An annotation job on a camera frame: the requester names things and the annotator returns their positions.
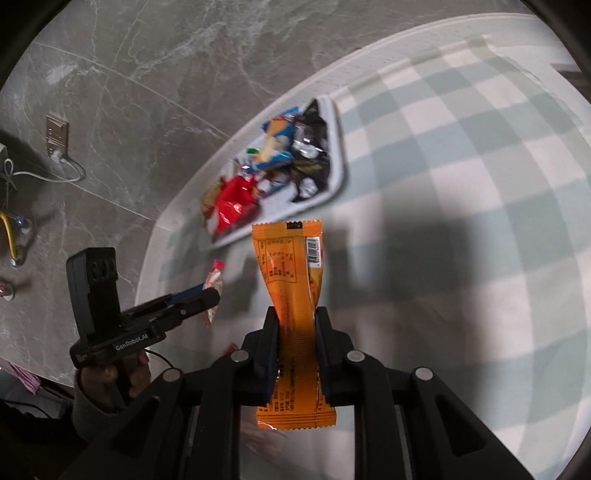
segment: small red packet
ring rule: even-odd
[[[212,268],[209,271],[209,273],[207,274],[207,278],[205,279],[205,282],[203,283],[204,290],[207,288],[213,287],[220,294],[220,297],[222,296],[222,287],[223,287],[222,271],[224,269],[224,266],[225,265],[223,262],[220,262],[219,260],[214,260]],[[205,326],[207,326],[207,327],[211,326],[216,312],[217,312],[217,305],[214,308],[209,309],[206,312],[203,312],[201,314],[201,318],[202,318]]]

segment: electrical socket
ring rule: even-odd
[[[56,163],[60,162],[60,157],[56,152],[61,153],[65,157],[68,153],[68,134],[70,131],[70,124],[65,120],[60,120],[51,115],[46,117],[47,125],[47,154]]]

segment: yellow pipe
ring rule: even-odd
[[[8,249],[10,250],[10,256],[13,260],[15,260],[18,258],[18,253],[17,246],[14,243],[14,235],[12,234],[10,219],[8,218],[8,215],[4,212],[0,212],[0,218],[4,222],[4,227],[6,227],[6,236],[8,237]]]

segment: barcode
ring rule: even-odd
[[[320,237],[311,236],[306,238],[306,256],[308,257],[308,266],[320,268],[322,261],[320,259]]]

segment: metal screw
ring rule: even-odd
[[[239,364],[240,362],[243,362],[244,360],[248,360],[248,357],[250,355],[248,354],[248,352],[246,350],[234,350],[231,354],[230,354],[230,358],[236,362],[237,364]]]
[[[433,372],[431,372],[427,367],[417,368],[414,371],[414,374],[417,376],[418,379],[424,380],[425,382],[433,378]]]
[[[351,362],[362,362],[365,360],[365,353],[360,352],[359,350],[350,350],[347,352],[347,358]]]
[[[11,301],[14,298],[14,288],[12,288],[12,285],[10,285],[10,283],[0,285],[0,291],[3,294],[2,298],[4,300]]]
[[[23,215],[17,215],[17,225],[23,235],[28,235],[33,229],[33,221]]]
[[[10,264],[13,267],[18,268],[23,263],[25,263],[25,255],[23,253],[22,247],[20,245],[17,245],[17,257],[16,258],[11,258],[10,259]]]
[[[162,374],[162,380],[165,382],[176,382],[181,378],[181,371],[178,368],[169,368]]]

